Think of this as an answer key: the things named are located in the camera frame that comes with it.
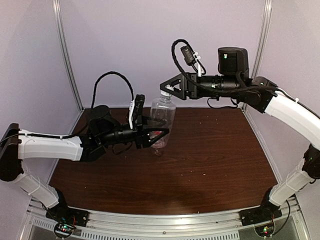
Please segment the white bottle cap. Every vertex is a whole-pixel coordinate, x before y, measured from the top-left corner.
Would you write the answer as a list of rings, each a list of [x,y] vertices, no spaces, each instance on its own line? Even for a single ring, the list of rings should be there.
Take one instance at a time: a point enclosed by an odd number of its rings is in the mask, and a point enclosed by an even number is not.
[[[166,89],[166,90],[170,90],[170,91],[174,91],[174,87],[173,87],[173,86],[170,86],[170,85],[166,85],[166,86],[165,86],[165,89]],[[166,97],[166,98],[170,98],[170,97],[172,96],[171,93],[166,92],[166,91],[164,91],[164,90],[161,90],[160,94],[161,94],[162,96]]]

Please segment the large clear plastic bottle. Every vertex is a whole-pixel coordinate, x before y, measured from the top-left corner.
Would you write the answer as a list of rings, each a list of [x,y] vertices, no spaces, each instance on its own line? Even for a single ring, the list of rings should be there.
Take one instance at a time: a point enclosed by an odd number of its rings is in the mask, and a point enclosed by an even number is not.
[[[172,102],[172,95],[165,91],[160,92],[160,97],[152,101],[150,108],[151,126],[153,128],[167,128],[169,132],[172,130],[176,105]],[[151,138],[158,137],[162,132],[153,131]],[[169,141],[170,133],[160,138],[152,145],[154,149],[163,149]]]

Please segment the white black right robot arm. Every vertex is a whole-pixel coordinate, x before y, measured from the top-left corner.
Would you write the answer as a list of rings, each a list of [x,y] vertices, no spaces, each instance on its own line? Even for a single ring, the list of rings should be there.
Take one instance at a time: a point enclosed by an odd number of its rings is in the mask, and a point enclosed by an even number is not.
[[[289,197],[320,178],[320,117],[270,80],[250,78],[246,49],[220,47],[217,51],[218,75],[181,70],[179,75],[161,83],[160,89],[181,100],[230,98],[245,103],[280,120],[310,142],[302,162],[284,181],[265,193],[256,216],[266,221]]]

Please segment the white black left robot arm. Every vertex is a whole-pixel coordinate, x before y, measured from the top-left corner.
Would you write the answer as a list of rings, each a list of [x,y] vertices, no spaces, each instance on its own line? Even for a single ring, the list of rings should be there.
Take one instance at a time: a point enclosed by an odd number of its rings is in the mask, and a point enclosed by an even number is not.
[[[67,136],[30,132],[12,123],[0,141],[0,179],[18,184],[61,222],[67,222],[72,211],[63,193],[28,173],[22,161],[46,158],[93,162],[110,146],[134,143],[138,149],[149,148],[170,133],[162,119],[156,119],[152,126],[140,106],[131,107],[129,116],[128,123],[121,124],[112,117],[108,106],[99,105],[87,114],[86,126],[79,134]]]

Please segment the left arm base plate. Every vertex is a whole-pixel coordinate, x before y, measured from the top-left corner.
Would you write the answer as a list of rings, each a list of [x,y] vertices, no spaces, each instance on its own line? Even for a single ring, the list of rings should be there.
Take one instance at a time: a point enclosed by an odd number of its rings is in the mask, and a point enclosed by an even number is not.
[[[77,227],[86,227],[89,219],[89,212],[76,208],[69,208],[65,216],[61,216],[53,210],[46,210],[45,216],[56,222],[53,233],[59,239],[70,237]]]

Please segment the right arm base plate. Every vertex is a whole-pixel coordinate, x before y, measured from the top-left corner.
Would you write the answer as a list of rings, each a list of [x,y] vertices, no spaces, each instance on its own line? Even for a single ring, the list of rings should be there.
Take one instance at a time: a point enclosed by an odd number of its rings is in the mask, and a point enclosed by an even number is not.
[[[262,207],[248,208],[239,212],[243,227],[253,225],[255,233],[262,238],[269,238],[276,230],[274,220],[282,216],[281,210],[272,212]]]

